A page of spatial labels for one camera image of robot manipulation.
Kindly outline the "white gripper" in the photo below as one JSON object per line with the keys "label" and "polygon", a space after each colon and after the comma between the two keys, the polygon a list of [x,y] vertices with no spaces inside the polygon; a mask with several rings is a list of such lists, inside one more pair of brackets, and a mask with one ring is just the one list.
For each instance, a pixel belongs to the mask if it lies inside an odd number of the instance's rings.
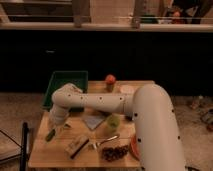
{"label": "white gripper", "polygon": [[69,117],[68,110],[59,107],[52,107],[49,112],[48,129],[62,128]]}

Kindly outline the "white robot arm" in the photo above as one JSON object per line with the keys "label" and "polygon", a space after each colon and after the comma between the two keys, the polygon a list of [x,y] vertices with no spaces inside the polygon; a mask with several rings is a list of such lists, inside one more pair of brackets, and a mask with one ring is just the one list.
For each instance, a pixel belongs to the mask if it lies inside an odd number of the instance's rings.
{"label": "white robot arm", "polygon": [[164,88],[146,84],[134,93],[78,93],[71,83],[52,93],[50,118],[64,124],[71,108],[131,116],[135,124],[140,165],[145,171],[186,171],[186,160],[173,111]]}

